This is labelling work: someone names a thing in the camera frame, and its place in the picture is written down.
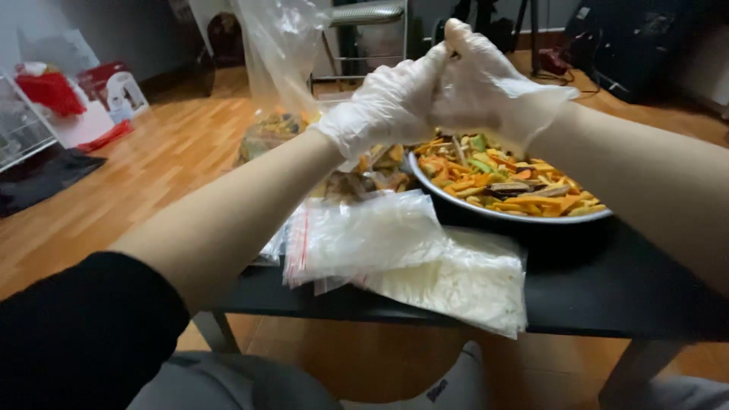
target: floor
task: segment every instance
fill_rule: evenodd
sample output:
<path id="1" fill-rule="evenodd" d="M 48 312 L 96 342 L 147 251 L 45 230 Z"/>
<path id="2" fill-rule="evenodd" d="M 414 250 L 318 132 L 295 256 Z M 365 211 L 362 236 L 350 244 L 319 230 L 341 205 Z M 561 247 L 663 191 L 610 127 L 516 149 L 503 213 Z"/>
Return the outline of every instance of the floor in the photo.
<path id="1" fill-rule="evenodd" d="M 515 57 L 522 69 L 528 55 Z M 592 90 L 578 73 L 575 85 Z M 211 98 L 188 86 L 153 96 L 136 131 L 95 155 L 99 170 L 53 198 L 0 220 L 0 298 L 96 250 L 157 210 L 230 168 L 252 121 L 244 71 L 219 71 Z M 692 104 L 625 104 L 605 91 L 581 104 L 729 147 L 729 126 Z M 518 341 L 472 328 L 228 315 L 240 348 L 296 363 L 336 396 L 387 402 L 419 394 L 443 374 L 467 340 L 480 342 L 498 409 L 595 409 L 596 394 L 627 341 L 524 334 Z M 194 325 L 178 349 L 208 349 Z M 729 382 L 729 345 L 687 348 L 664 374 Z"/>

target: forearm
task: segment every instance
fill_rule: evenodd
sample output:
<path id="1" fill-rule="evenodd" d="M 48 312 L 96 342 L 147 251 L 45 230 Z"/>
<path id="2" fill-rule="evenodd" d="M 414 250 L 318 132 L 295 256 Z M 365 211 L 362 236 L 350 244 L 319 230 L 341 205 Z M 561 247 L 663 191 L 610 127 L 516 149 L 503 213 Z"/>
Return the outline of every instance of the forearm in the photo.
<path id="1" fill-rule="evenodd" d="M 343 161 L 330 139 L 306 131 L 163 209 L 109 250 L 156 269 L 195 314 L 230 285 Z"/>
<path id="2" fill-rule="evenodd" d="M 729 295 L 729 150 L 568 103 L 530 152 Z"/>

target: black sleeve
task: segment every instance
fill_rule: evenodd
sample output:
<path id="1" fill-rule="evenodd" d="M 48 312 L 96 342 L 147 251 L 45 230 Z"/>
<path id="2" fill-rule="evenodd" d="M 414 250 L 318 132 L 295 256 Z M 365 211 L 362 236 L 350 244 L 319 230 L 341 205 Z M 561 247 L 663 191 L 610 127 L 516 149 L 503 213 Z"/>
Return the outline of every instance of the black sleeve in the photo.
<path id="1" fill-rule="evenodd" d="M 159 273 L 94 253 L 0 302 L 0 407 L 124 409 L 189 321 Z"/>

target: chair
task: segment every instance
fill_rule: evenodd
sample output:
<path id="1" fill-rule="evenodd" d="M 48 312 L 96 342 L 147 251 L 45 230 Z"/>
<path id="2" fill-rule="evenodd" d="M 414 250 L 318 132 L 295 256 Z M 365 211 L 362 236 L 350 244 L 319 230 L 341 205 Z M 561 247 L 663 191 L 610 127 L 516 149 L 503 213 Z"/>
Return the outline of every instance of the chair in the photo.
<path id="1" fill-rule="evenodd" d="M 310 88 L 313 93 L 315 80 L 335 80 L 339 91 L 344 91 L 341 80 L 356 80 L 365 78 L 364 75 L 339 75 L 336 62 L 339 61 L 363 61 L 375 58 L 400 58 L 405 60 L 408 54 L 408 0 L 377 0 L 365 3 L 347 4 L 344 6 L 332 7 L 332 22 L 330 28 L 342 26 L 374 26 L 400 21 L 403 24 L 402 56 L 401 55 L 376 55 L 372 57 L 334 57 L 329 48 L 327 35 L 321 33 L 321 42 L 324 44 L 324 51 L 334 75 L 310 78 Z"/>

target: white latex glove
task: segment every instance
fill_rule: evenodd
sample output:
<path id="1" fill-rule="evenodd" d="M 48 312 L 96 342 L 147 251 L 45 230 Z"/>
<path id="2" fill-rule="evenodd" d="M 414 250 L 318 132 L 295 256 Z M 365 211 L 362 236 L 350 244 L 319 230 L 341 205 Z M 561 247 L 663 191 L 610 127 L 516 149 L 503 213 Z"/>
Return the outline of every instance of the white latex glove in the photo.
<path id="1" fill-rule="evenodd" d="M 417 61 L 380 66 L 349 100 L 310 127 L 331 138 L 349 160 L 377 144 L 425 142 L 433 136 L 426 119 L 447 59 L 447 47 L 441 43 Z"/>
<path id="2" fill-rule="evenodd" d="M 445 42 L 460 58 L 449 60 L 436 89 L 430 115 L 435 125 L 464 133 L 498 131 L 503 148 L 520 157 L 560 106 L 580 94 L 573 87 L 532 82 L 487 38 L 455 18 L 445 24 Z"/>

